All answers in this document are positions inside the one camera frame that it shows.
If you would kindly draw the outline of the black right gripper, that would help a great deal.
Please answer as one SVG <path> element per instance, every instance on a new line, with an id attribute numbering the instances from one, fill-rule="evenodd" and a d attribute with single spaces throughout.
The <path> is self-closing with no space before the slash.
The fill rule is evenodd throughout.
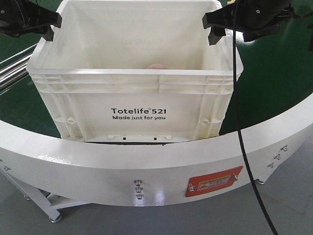
<path id="1" fill-rule="evenodd" d="M 245 42 L 278 33 L 279 14 L 290 3 L 290 0 L 237 0 L 234 4 L 205 13 L 202 25 L 204 29 L 211 28 L 209 45 L 216 45 L 226 35 L 226 29 L 242 32 Z"/>

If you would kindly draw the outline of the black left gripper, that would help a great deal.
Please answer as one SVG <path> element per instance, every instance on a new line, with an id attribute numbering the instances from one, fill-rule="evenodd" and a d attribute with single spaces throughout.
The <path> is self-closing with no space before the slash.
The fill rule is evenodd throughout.
<path id="1" fill-rule="evenodd" d="M 54 32 L 51 28 L 60 28 L 62 17 L 58 12 L 50 11 L 29 0 L 0 1 L 0 32 L 9 37 L 20 37 L 28 33 L 39 34 L 48 42 L 53 41 Z"/>

